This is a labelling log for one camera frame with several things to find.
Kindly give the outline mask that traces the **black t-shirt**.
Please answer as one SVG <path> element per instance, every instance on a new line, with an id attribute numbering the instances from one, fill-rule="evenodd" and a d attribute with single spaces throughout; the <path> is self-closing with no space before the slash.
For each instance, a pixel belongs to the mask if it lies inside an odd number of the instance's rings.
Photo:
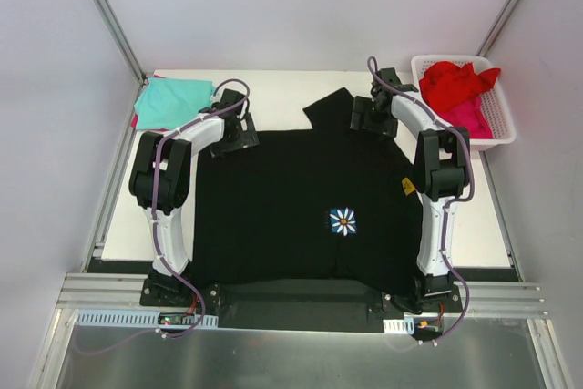
<path id="1" fill-rule="evenodd" d="M 351 130 L 352 108 L 339 89 L 304 109 L 308 130 L 200 152 L 193 284 L 352 279 L 410 290 L 422 231 L 421 202 L 403 187 L 412 166 L 391 139 Z"/>

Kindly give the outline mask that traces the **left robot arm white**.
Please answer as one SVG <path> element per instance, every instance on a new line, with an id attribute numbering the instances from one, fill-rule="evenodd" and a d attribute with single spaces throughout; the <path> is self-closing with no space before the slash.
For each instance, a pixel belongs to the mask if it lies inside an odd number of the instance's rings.
<path id="1" fill-rule="evenodd" d="M 140 137 L 128 188 L 147 218 L 153 270 L 168 276 L 160 293 L 171 305 L 184 305 L 192 295 L 191 282 L 180 276 L 189 265 L 181 210 L 190 193 L 192 158 L 205 148 L 216 158 L 259 145 L 249 96 L 226 88 L 186 124 Z"/>

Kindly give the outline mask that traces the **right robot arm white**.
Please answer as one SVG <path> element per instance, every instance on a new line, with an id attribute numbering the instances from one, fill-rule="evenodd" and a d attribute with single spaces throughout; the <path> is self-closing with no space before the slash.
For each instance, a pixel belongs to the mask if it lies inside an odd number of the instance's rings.
<path id="1" fill-rule="evenodd" d="M 475 193 L 469 133 L 453 127 L 424 102 L 412 84 L 404 84 L 394 68 L 367 60 L 372 74 L 369 97 L 356 97 L 350 128 L 395 138 L 399 124 L 416 137 L 413 185 L 421 195 L 422 237 L 416 264 L 420 271 L 410 288 L 412 305 L 431 311 L 452 291 L 452 228 L 457 205 Z"/>

